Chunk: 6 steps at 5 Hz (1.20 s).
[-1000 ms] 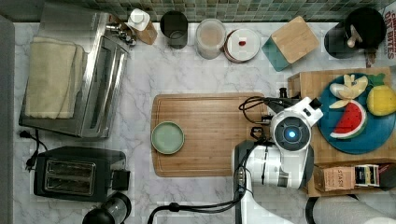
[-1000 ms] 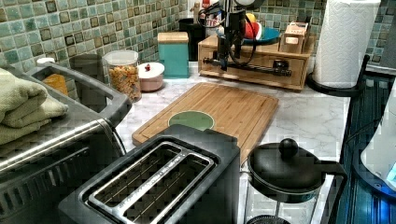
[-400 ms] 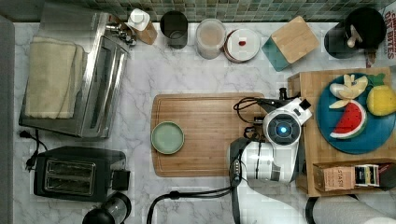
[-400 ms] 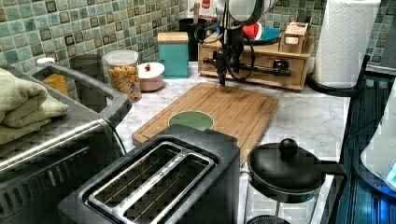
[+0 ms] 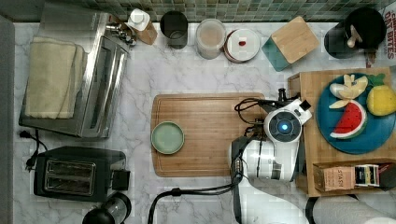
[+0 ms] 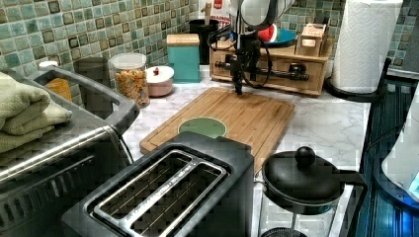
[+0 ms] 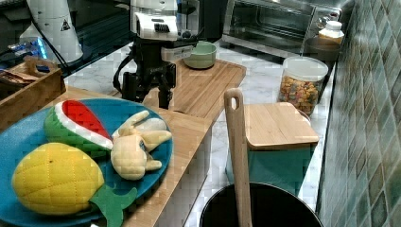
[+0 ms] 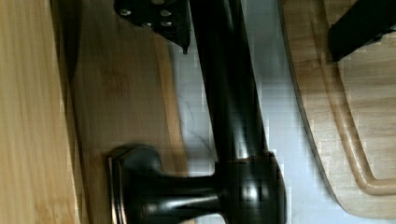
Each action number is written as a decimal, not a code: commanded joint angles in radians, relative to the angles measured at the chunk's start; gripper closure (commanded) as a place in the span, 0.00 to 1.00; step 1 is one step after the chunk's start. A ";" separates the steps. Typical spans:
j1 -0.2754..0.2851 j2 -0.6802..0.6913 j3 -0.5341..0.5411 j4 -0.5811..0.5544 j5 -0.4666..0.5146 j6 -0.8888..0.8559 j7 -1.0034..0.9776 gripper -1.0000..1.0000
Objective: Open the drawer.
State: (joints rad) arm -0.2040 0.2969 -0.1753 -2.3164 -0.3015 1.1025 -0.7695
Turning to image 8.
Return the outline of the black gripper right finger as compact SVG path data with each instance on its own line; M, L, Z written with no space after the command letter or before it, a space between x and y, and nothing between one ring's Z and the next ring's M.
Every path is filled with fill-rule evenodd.
M396 0L357 0L328 32L333 62L395 31Z

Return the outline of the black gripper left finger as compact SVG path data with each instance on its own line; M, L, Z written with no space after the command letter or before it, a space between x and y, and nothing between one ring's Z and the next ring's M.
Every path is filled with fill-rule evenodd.
M114 0L115 11L133 25L149 27L188 53L191 24L188 0Z

